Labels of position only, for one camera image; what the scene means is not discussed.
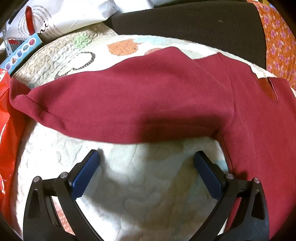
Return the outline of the heart pattern quilted blanket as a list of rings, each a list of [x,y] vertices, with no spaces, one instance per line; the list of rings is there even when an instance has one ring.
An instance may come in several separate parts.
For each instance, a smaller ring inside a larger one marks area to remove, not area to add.
[[[205,45],[158,36],[118,36],[102,23],[44,46],[12,78],[34,89],[72,74],[106,70],[126,59],[169,47],[178,48],[193,60],[221,53],[249,65],[258,78],[277,78],[233,54]],[[70,172],[90,150],[99,152],[100,164],[76,202],[102,240],[191,240],[217,204],[194,166],[194,154],[203,151],[223,173],[234,176],[219,142],[211,137],[107,143],[69,137],[23,114],[29,123],[18,149],[11,189],[13,227],[22,238],[33,179],[55,179]],[[258,177],[235,178],[250,181]],[[221,233],[229,230],[239,204],[237,198]]]

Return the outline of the blue toy box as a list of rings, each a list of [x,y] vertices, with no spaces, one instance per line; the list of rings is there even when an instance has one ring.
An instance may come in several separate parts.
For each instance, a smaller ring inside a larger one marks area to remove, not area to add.
[[[9,75],[12,76],[15,71],[41,47],[42,43],[39,34],[34,33],[7,57],[1,65],[1,69],[6,70]]]

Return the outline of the maroon small garment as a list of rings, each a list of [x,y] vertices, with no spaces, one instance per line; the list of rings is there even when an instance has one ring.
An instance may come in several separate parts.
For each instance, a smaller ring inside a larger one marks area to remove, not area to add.
[[[178,48],[30,89],[10,80],[10,103],[42,125],[84,140],[137,144],[207,136],[230,172],[258,177],[270,238],[295,228],[295,95],[282,78],[258,78],[217,53],[191,59]]]

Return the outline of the black cushion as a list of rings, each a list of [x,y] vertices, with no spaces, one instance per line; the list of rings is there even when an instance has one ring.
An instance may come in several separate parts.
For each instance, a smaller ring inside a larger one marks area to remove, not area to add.
[[[255,5],[246,1],[181,1],[113,15],[104,23],[120,35],[187,40],[266,68],[262,23]]]

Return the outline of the red plastic bag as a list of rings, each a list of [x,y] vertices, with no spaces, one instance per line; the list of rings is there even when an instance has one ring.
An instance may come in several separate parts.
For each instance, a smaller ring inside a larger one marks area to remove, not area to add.
[[[1,69],[1,214],[7,223],[11,225],[11,188],[19,143],[26,120],[24,115],[14,109],[10,103],[9,84],[9,73]]]

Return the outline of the white paper shopping bag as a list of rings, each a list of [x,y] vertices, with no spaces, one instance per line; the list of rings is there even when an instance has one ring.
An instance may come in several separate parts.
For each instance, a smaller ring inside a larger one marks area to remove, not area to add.
[[[1,28],[2,39],[51,41],[103,22],[119,10],[114,1],[21,1]]]

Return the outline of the orange floral cloth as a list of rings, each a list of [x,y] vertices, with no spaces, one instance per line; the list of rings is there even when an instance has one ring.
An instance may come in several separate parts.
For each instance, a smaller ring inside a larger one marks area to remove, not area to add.
[[[262,23],[266,43],[266,69],[285,78],[295,89],[295,37],[280,13],[273,7],[249,1],[255,5]]]

